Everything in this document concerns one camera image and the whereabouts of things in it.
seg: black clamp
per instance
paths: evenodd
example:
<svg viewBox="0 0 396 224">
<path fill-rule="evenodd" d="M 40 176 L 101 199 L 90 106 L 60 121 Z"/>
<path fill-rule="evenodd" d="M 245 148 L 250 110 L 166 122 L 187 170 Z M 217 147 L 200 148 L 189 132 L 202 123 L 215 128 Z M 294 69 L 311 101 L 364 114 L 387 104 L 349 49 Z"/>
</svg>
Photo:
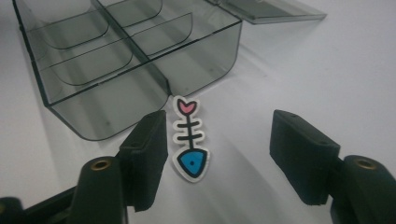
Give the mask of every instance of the black clamp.
<svg viewBox="0 0 396 224">
<path fill-rule="evenodd" d="M 396 181 L 378 161 L 338 158 L 340 146 L 304 119 L 274 112 L 270 155 L 300 199 L 321 205 L 333 197 L 334 224 L 395 224 Z"/>
<path fill-rule="evenodd" d="M 17 198 L 0 199 L 0 223 L 128 223 L 126 206 L 153 205 L 167 156 L 165 112 L 148 114 L 116 157 L 88 161 L 74 188 L 25 210 Z"/>
</svg>

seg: pink heart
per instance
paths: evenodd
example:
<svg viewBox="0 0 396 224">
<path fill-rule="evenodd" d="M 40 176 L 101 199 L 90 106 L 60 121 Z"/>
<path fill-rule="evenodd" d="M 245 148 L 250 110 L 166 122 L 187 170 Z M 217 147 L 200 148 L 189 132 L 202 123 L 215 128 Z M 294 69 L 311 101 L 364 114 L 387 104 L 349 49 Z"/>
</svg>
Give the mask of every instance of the pink heart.
<svg viewBox="0 0 396 224">
<path fill-rule="evenodd" d="M 183 115 L 187 116 L 187 115 L 192 114 L 192 112 L 194 112 L 194 110 L 195 110 L 195 108 L 196 108 L 196 106 L 197 106 L 197 103 L 196 103 L 195 101 L 191 101 L 191 102 L 189 102 L 189 103 L 186 104 L 184 101 L 182 101 L 181 99 L 179 99 L 179 100 L 177 101 L 177 105 L 178 105 L 179 111 L 180 111 Z"/>
</svg>

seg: clamp jaw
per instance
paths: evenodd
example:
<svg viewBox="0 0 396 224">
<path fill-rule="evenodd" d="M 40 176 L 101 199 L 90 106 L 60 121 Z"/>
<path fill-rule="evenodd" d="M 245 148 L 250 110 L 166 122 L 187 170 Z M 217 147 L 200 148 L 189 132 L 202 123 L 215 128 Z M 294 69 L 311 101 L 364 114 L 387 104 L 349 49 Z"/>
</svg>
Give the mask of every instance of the clamp jaw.
<svg viewBox="0 0 396 224">
<path fill-rule="evenodd" d="M 274 112 L 270 155 L 308 205 L 332 200 L 334 224 L 396 223 L 396 181 L 378 161 L 338 158 L 340 146 L 304 119 Z"/>
<path fill-rule="evenodd" d="M 25 210 L 17 198 L 0 199 L 0 223 L 128 223 L 126 206 L 154 203 L 167 156 L 165 112 L 148 114 L 115 157 L 88 161 L 74 188 Z"/>
</svg>

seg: plastic lid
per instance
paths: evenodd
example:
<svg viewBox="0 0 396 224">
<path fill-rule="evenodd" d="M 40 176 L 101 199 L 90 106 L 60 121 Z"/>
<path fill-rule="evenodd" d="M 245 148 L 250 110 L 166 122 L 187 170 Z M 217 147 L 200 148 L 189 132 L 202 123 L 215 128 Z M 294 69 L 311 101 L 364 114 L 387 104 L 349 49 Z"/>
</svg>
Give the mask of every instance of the plastic lid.
<svg viewBox="0 0 396 224">
<path fill-rule="evenodd" d="M 294 0 L 209 0 L 253 24 L 321 20 L 326 14 Z"/>
</svg>

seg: transparent plastic tray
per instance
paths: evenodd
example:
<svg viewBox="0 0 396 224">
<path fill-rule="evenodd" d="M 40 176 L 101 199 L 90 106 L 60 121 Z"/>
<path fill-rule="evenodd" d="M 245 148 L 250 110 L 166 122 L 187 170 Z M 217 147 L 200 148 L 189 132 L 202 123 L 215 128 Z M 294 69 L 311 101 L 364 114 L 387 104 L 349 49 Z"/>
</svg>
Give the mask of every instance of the transparent plastic tray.
<svg viewBox="0 0 396 224">
<path fill-rule="evenodd" d="M 188 95 L 228 73 L 239 15 L 252 7 L 241 2 L 229 12 L 235 2 L 14 0 L 14 7 L 44 105 L 81 138 L 102 140 L 161 109 L 169 95 Z M 307 20 L 325 16 L 299 12 Z M 277 21 L 290 17 L 282 13 Z"/>
</svg>

